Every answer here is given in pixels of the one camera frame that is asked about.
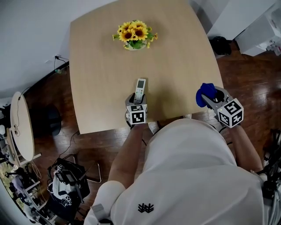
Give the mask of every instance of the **shirt logo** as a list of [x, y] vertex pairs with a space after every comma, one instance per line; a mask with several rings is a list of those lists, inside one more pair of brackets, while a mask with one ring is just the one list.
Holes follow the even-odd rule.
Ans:
[[148, 206], [147, 206], [144, 203], [142, 203], [142, 205], [139, 204], [138, 211], [141, 212], [141, 213], [143, 213], [143, 212], [150, 213], [150, 212], [152, 212], [154, 210], [153, 206], [154, 205], [151, 205], [151, 204], [148, 204]]

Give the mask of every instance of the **white vase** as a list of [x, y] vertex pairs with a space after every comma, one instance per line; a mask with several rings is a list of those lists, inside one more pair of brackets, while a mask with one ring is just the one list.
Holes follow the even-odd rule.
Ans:
[[[146, 42], [146, 40], [143, 40], [142, 43], [143, 43], [143, 46], [142, 46], [140, 49], [145, 48], [147, 42]], [[128, 50], [129, 50], [129, 51], [137, 51], [137, 50], [140, 50], [140, 49], [133, 48], [132, 46], [130, 46], [129, 43], [127, 43], [126, 46], [128, 47]]]

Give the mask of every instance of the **white cube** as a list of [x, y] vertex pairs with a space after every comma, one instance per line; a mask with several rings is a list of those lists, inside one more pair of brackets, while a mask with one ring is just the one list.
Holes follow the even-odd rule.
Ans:
[[144, 105], [128, 105], [126, 117], [131, 125], [146, 123], [148, 117], [147, 104]]
[[244, 108], [237, 100], [233, 99], [229, 103], [220, 107], [217, 111], [219, 121], [228, 126], [229, 128], [235, 127], [244, 119]]

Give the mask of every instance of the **person's left arm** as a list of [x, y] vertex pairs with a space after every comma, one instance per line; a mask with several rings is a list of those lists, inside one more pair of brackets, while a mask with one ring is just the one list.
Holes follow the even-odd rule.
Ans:
[[123, 184], [126, 189], [133, 184], [145, 126], [146, 124], [140, 124], [132, 128], [112, 163], [108, 181], [118, 181]]

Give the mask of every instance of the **artificial flower bouquet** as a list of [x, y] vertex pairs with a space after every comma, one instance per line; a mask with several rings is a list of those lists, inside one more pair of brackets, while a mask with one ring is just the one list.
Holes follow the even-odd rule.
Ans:
[[113, 40], [119, 38], [123, 41], [124, 48], [127, 50], [138, 50], [145, 46], [150, 47], [150, 43], [153, 40], [157, 40], [158, 36], [151, 33], [152, 28], [139, 20], [133, 20], [132, 22], [125, 22], [123, 25], [118, 27], [117, 34], [112, 35]]

